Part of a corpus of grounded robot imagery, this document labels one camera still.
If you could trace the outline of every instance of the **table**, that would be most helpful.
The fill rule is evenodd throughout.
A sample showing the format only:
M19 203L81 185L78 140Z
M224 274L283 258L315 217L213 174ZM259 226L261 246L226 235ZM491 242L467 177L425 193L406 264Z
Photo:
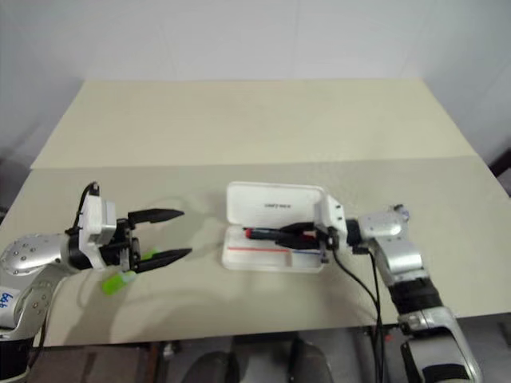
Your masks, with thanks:
M0 230L0 247L25 233L51 233L67 228L73 220L81 189L90 180L96 180L102 195L116 203L119 216L147 207L174 207L186 212L184 217L168 223L140 227L137 234L143 251L150 247L164 250L184 246L192 246L194 251L170 267L139 275L135 282L111 297L98 289L98 283L113 273L111 270L103 274L83 271L67 279L53 304L46 345L147 342L373 323L375 315L369 298L334 263L319 274L230 271L221 266L221 247L227 227L225 188L233 180L318 184L344 203L349 216L404 203L412 214L410 237L421 249L444 303L463 317L511 310L509 199L424 85L420 81L360 81L360 85L353 80L318 81L317 86L316 81L306 82L305 85L295 81L266 84L269 93L273 88L285 89L288 85L292 89L300 86L329 89L327 94L335 95L336 100L350 100L351 105L386 107L365 112L358 109L359 120L356 111L341 108L351 116L352 124L335 126L333 117L328 127L319 122L309 124L317 126L315 133L321 134L307 136L309 141L301 140L299 135L292 137L293 144L298 145L293 149L283 145L289 141L282 139L282 150L265 152L263 156L251 143L266 148L265 143L270 142L267 135L279 131L281 125L277 122L288 118L275 97L273 103L260 107L261 114L268 118L257 124L267 130L247 141L243 154L248 155L240 159L240 164L236 163L240 153L230 148L231 141L218 138L216 144L224 142L224 147L216 146L216 150L226 154L214 160L211 141L196 140L196 135L187 129L177 133L180 143L174 146L179 156L172 151L168 156L159 150L158 153L138 152L142 135L129 130L129 134L113 144L108 140L98 141L93 152L83 157L80 153L85 149L80 142L68 142L65 150L62 144L72 132L89 136L82 130L89 126L90 120L112 123L110 128L90 125L91 136L102 129L103 136L111 136L112 131L120 133L135 127L126 118L126 109L115 107L120 103L119 98L131 102L146 100L141 101L144 107L140 114L149 116L145 107L151 105L151 98L161 100L162 94L177 92L175 86L186 89L186 84L117 83L117 91L114 83L85 85L34 164L6 217ZM251 85L260 91L260 99L264 99L260 83L241 83L240 87L250 89ZM190 86L200 93L200 84ZM236 83L212 83L204 87L233 89ZM130 93L129 89L140 93L139 96L123 97ZM310 97L316 103L309 121L328 120L322 119L319 112L325 110L320 108L323 100L320 95L326 91L313 92L313 97L306 93L303 99ZM95 102L94 94L102 97L102 102ZM394 96L400 102L393 102ZM226 104L231 103L231 107L226 107L222 99ZM215 113L209 110L207 116L199 113L195 126L206 124L207 117L216 115L215 126L229 126L235 142L241 142L246 137L238 131L239 125L221 124L223 118L231 118L229 111L236 101L234 97L229 102L227 99L219 96L217 103L222 106ZM239 109L257 109L252 104L253 98L237 102ZM189 98L189 103L197 105L194 97ZM303 101L302 106L298 113L306 115L307 103ZM192 119L195 109L190 106L187 110ZM337 109L328 110L341 113ZM166 113L163 107L160 113L162 119L171 118L171 113ZM380 119L368 116L372 113L386 116L381 131L373 126ZM188 121L184 114L180 118ZM82 122L77 117L88 115L95 117ZM258 114L252 111L246 116L253 122ZM398 123L401 116L409 117L406 127ZM341 117L342 113L336 118L342 120ZM156 128L147 126L145 139L162 149L161 138L166 134L170 137L170 133L161 132L155 138L151 132ZM367 132L352 132L352 126ZM426 126L431 127L428 134L421 131ZM228 132L225 128L218 134L226 138ZM348 152L339 151L335 142L332 144L342 136L349 144L339 143L339 147ZM360 137L365 140L357 143ZM326 146L321 146L321 142L327 142ZM310 144L307 151L296 150L305 144ZM359 150L348 150L353 145ZM378 150L367 150L368 147ZM126 157L124 163L119 161L122 155ZM367 257L345 256L344 262L370 283ZM382 314L384 322L395 322L397 313L385 289Z

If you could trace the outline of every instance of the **floor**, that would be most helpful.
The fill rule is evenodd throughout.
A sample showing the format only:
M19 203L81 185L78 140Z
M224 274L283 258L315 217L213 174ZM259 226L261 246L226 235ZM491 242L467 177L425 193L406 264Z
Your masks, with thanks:
M502 331L511 324L511 314L466 318L461 327L476 359L491 383L509 382L511 348ZM299 336L318 346L326 355L335 382L359 383L373 381L372 354L362 329L303 331ZM391 330L387 342L391 381L406 382L399 346L404 337ZM291 342L276 339L271 342L233 343L232 337L182 341L181 351L168 355L167 377L161 383L180 383L192 363L212 351L234 348L243 383L279 383L286 381L287 360ZM45 351L30 378L30 383L148 383L148 350L126 346L87 346L56 348Z

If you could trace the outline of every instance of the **white wall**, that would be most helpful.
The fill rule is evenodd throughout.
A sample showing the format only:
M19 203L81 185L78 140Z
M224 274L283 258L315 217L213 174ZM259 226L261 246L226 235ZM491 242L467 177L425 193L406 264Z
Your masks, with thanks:
M0 204L84 78L424 77L489 162L510 36L509 0L2 0Z

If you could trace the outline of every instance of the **green object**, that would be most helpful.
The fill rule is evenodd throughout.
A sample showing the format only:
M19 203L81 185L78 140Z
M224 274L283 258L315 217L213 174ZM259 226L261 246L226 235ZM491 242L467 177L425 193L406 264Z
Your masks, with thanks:
M137 273L135 271L119 271L117 274L114 274L110 278L103 281L101 284L101 289L106 295L114 295L128 283L132 282Z
M155 255L156 253L159 253L160 251L158 249L156 249L155 247L153 247L151 250L145 252L143 255L142 255L142 260L145 261L147 259L151 259L153 257L153 255Z

